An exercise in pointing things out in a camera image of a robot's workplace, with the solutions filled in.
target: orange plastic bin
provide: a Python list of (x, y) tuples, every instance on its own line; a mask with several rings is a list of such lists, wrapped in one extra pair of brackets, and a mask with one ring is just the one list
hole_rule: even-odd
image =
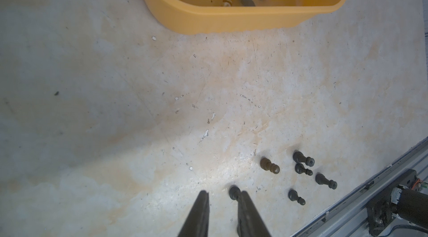
[(254, 0), (256, 7), (243, 7), (233, 0), (145, 0), (165, 27), (182, 34), (233, 32), (296, 26), (319, 13), (338, 10), (345, 0)]

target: scratched surface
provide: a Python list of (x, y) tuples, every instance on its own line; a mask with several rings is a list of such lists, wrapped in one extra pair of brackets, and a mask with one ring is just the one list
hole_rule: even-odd
[(1, 236), (174, 236), (202, 189), (236, 236), (232, 184), (289, 236), (428, 135), (422, 0), (195, 36), (144, 0), (0, 0), (0, 32)]

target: white paint chip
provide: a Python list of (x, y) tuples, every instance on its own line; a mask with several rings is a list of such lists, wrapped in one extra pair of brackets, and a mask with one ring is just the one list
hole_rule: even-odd
[(205, 131), (205, 134), (204, 134), (204, 136), (202, 137), (201, 141), (202, 141), (205, 137), (208, 137), (208, 129)]

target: black chess pawn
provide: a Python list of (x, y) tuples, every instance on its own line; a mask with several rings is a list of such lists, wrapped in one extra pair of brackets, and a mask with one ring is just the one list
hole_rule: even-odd
[(304, 156), (300, 151), (297, 151), (293, 154), (293, 160), (296, 163), (305, 163), (307, 166), (310, 167), (314, 166), (315, 164), (315, 159)]
[(260, 160), (260, 167), (274, 174), (278, 174), (280, 172), (280, 167), (278, 165), (273, 164), (269, 159), (265, 157)]
[(315, 181), (319, 184), (319, 185), (328, 185), (328, 187), (330, 189), (335, 190), (337, 188), (337, 182), (335, 182), (334, 180), (328, 180), (323, 174), (318, 173), (315, 176)]
[(295, 190), (290, 190), (288, 192), (288, 198), (292, 201), (297, 201), (301, 205), (305, 205), (306, 201), (302, 197), (299, 197)]
[(313, 172), (312, 170), (306, 169), (302, 163), (297, 163), (296, 167), (294, 168), (297, 173), (302, 174), (305, 173), (308, 176), (312, 176)]

